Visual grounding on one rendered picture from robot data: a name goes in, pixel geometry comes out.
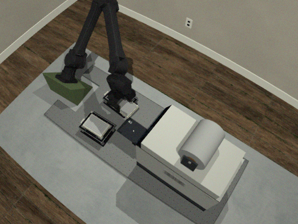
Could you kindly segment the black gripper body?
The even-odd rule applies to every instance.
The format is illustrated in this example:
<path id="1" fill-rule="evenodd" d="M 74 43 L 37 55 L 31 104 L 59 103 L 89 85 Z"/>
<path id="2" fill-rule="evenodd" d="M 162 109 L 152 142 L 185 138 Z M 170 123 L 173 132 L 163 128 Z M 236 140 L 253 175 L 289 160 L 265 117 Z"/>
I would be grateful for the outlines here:
<path id="1" fill-rule="evenodd" d="M 114 98 L 114 96 L 113 96 L 113 93 L 111 93 L 109 96 L 108 96 L 108 101 L 107 101 L 107 103 L 108 104 L 110 104 L 110 105 L 115 105 L 115 103 L 118 103 L 118 99 L 116 99 L 116 98 Z"/>

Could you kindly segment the white multi-well plate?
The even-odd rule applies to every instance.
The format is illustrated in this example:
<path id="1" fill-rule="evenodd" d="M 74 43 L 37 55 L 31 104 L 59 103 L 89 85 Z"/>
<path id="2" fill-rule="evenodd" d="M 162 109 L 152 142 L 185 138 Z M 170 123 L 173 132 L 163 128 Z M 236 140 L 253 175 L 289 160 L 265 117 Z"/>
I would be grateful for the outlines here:
<path id="1" fill-rule="evenodd" d="M 110 128 L 110 125 L 103 120 L 99 119 L 95 115 L 91 114 L 88 119 L 83 124 L 83 127 L 102 138 L 107 130 Z"/>

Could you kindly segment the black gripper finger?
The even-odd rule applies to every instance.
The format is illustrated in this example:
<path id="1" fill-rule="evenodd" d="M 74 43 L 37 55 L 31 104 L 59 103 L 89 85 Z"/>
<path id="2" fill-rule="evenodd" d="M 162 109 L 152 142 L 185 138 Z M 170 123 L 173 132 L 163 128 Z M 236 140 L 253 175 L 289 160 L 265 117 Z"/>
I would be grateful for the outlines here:
<path id="1" fill-rule="evenodd" d="M 112 106 L 112 105 L 111 105 Z M 112 107 L 114 107 L 118 112 L 120 112 L 120 108 L 118 104 L 113 105 Z"/>

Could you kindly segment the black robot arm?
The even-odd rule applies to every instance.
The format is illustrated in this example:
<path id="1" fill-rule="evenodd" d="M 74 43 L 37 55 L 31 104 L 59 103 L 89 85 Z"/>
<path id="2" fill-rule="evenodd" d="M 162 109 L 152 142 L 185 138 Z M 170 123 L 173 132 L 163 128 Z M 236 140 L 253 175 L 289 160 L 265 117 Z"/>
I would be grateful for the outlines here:
<path id="1" fill-rule="evenodd" d="M 65 56 L 65 66 L 61 75 L 56 74 L 55 77 L 63 83 L 78 83 L 78 80 L 75 79 L 75 72 L 86 65 L 86 47 L 98 18 L 103 11 L 110 51 L 108 72 L 111 73 L 106 80 L 109 87 L 115 89 L 111 90 L 114 98 L 120 100 L 123 97 L 128 102 L 132 102 L 136 94 L 135 90 L 131 88 L 132 81 L 125 76 L 128 70 L 128 62 L 120 38 L 116 16 L 118 10 L 117 0 L 92 0 L 91 9 L 78 40 L 73 49 L 70 49 Z"/>

